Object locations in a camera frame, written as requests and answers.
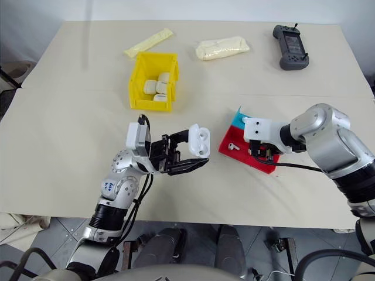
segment plastic bag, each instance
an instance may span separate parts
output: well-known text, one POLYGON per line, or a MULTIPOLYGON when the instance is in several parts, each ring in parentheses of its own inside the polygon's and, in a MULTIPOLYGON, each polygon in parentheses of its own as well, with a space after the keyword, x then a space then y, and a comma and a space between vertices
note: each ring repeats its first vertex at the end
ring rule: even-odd
POLYGON ((195 49, 197 57, 201 60, 214 60, 222 57, 233 56, 234 54, 249 51, 245 39, 240 36, 207 40, 199 43, 195 49))

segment white tabletop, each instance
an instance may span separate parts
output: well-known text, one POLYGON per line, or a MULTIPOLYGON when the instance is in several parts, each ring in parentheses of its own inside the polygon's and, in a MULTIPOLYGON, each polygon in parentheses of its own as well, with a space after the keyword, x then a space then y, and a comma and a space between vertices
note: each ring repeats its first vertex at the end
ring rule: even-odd
MULTIPOLYGON (((211 157, 194 172, 156 177, 137 219, 353 228, 356 218, 344 195, 323 174, 278 167, 267 175, 217 152, 241 105, 251 116, 289 121, 319 102, 347 113, 352 130, 375 151, 375 133, 364 126, 365 120, 375 119, 371 91, 339 27, 301 25, 305 48, 315 55, 308 68, 288 72, 278 68, 273 26, 93 22, 88 68, 81 69, 79 44, 73 39, 79 38, 83 23, 65 23, 0 123, 0 211, 90 217, 100 182, 124 147, 128 123, 143 112, 150 119, 153 141, 196 122, 209 128, 211 157), (142 34, 131 33, 131 26, 142 34), (164 27, 176 36, 152 50, 179 54, 173 112, 132 110, 126 86, 134 61, 121 51, 164 27), (232 35, 245 37, 251 51, 217 61, 194 57, 194 40, 232 35), (341 67, 334 53, 333 64, 322 63, 329 56, 313 38, 340 50, 341 67)), ((182 158, 190 157, 187 147, 181 147, 182 158)), ((306 153, 281 160, 314 165, 306 153)))

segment game controller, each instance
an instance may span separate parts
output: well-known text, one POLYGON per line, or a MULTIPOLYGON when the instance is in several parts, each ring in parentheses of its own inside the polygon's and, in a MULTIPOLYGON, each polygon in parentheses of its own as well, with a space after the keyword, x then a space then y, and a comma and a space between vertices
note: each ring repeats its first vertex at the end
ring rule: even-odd
POLYGON ((284 70, 300 70, 309 65, 309 54, 305 52, 301 33, 296 28, 277 25, 272 35, 279 41, 282 57, 280 67, 284 70))

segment yellow plastic bin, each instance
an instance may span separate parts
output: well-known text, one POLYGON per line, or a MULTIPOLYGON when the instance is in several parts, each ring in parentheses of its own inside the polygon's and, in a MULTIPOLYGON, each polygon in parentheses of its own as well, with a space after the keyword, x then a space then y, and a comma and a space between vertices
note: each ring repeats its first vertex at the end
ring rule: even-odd
POLYGON ((175 100, 175 84, 178 80, 177 54, 139 52, 132 76, 129 80, 129 102, 131 108, 155 111, 172 111, 175 100), (147 79, 157 80, 162 72, 169 72, 167 101, 153 101, 153 95, 143 92, 147 79))

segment white cable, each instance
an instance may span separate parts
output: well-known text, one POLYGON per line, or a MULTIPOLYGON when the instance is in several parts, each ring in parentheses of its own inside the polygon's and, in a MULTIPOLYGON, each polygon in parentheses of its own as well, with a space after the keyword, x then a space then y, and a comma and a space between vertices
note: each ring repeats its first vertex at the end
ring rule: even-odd
POLYGON ((294 276, 294 274, 291 274, 291 273, 287 273, 287 272, 282 272, 282 271, 274 270, 274 271, 271 271, 271 272, 270 272, 270 274, 268 275, 267 279, 265 279, 265 281, 270 281, 271 275, 272 275, 273 273, 281 273, 281 274, 285 274, 285 275, 289 275, 289 276, 294 276))

